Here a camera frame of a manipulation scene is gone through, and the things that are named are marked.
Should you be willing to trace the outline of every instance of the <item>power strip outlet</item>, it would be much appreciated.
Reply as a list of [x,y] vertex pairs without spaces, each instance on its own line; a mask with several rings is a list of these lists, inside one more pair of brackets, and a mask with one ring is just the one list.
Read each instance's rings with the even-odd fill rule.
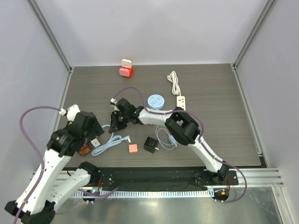
[[186,110],[186,101],[185,97],[177,96],[177,106],[182,108],[184,111]]

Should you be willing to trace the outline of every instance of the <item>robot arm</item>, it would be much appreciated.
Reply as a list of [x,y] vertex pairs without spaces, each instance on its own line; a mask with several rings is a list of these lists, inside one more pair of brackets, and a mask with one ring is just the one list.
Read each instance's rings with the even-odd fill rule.
[[51,190],[60,171],[75,152],[90,141],[95,143],[96,137],[104,133],[95,115],[80,111],[77,105],[71,106],[67,111],[62,109],[60,114],[67,117],[68,123],[65,128],[51,135],[43,158],[45,168],[39,184],[25,201],[39,178],[42,171],[41,165],[22,195],[16,201],[8,202],[5,207],[6,211],[16,216],[18,209],[25,202],[19,216],[25,224],[42,223],[41,220],[47,220],[44,223],[50,223],[55,211],[72,193],[99,179],[98,169],[85,162],[72,177],[56,190]]
[[203,137],[201,137],[199,142],[199,125],[189,114],[185,112],[170,113],[171,111],[156,111],[149,108],[145,109],[143,106],[135,108],[124,98],[118,102],[116,102],[115,99],[111,99],[110,104],[114,107],[115,111],[111,113],[109,132],[124,129],[127,127],[128,122],[141,125],[151,124],[165,126],[178,143],[190,147],[204,162],[216,184],[226,180],[229,167],[215,160],[216,158],[223,161],[209,147]]

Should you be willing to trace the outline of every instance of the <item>metal floor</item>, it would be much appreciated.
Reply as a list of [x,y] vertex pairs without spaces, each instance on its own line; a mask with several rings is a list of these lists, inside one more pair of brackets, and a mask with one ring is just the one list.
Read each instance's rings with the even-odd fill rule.
[[[229,199],[243,189],[230,190]],[[94,205],[69,199],[53,224],[282,224],[271,188],[249,188],[245,197],[232,204],[215,203],[211,198],[119,199]]]
[[[166,79],[175,70],[186,108],[199,115],[205,124],[205,140],[225,161],[238,166],[260,165],[260,160],[250,132],[241,97],[229,64],[211,65],[145,65],[135,66],[132,79],[119,75],[119,66],[75,67],[67,91],[64,107],[78,104],[81,110],[93,112],[101,125],[110,124],[110,99],[119,90],[135,86],[144,99],[152,94],[165,98],[165,110],[176,106],[176,96],[171,93],[172,84]],[[136,91],[128,90],[120,95],[135,106],[142,104]],[[61,119],[59,127],[65,126]],[[117,132],[130,135],[132,143],[142,148],[148,136],[155,137],[155,126],[128,124]],[[108,131],[99,137],[101,144],[109,139]],[[161,167],[204,166],[204,163],[188,147],[178,146],[169,151],[160,147],[155,154],[141,149],[128,153],[128,144],[121,143],[100,156],[75,154],[68,167],[77,167],[89,161],[98,167]]]

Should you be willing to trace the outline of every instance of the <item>white cable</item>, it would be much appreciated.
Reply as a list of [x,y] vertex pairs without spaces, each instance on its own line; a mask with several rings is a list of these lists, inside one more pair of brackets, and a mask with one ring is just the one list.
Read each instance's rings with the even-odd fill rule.
[[169,75],[166,76],[167,80],[172,83],[172,94],[181,95],[181,89],[178,85],[178,77],[175,71],[172,71]]
[[93,156],[100,155],[101,153],[105,152],[107,149],[120,144],[122,141],[126,141],[129,139],[130,139],[129,135],[127,135],[126,137],[121,137],[120,135],[113,136],[113,133],[111,133],[111,137],[110,137],[109,141],[105,145],[95,148],[92,151],[92,155]]
[[166,133],[168,134],[168,136],[170,136],[170,134],[168,133],[168,131],[165,129],[165,128],[159,128],[158,129],[158,127],[159,127],[159,125],[157,125],[157,127],[156,127],[156,136],[157,136],[157,139],[158,139],[158,141],[159,141],[159,143],[160,143],[160,145],[163,147],[163,148],[165,148],[165,149],[167,149],[167,150],[172,150],[172,149],[174,149],[175,148],[175,146],[174,147],[172,147],[172,148],[166,148],[164,145],[166,145],[166,146],[172,146],[171,144],[166,144],[165,142],[162,142],[160,139],[159,139],[159,131],[160,130],[165,130],[166,131]]

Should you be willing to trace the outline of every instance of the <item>red and white object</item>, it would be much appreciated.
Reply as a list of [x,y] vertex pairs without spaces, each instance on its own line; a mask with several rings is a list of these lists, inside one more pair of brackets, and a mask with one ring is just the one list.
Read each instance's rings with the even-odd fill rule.
[[134,73],[132,62],[127,59],[122,59],[121,65],[122,68],[120,68],[120,75],[126,78],[131,78]]

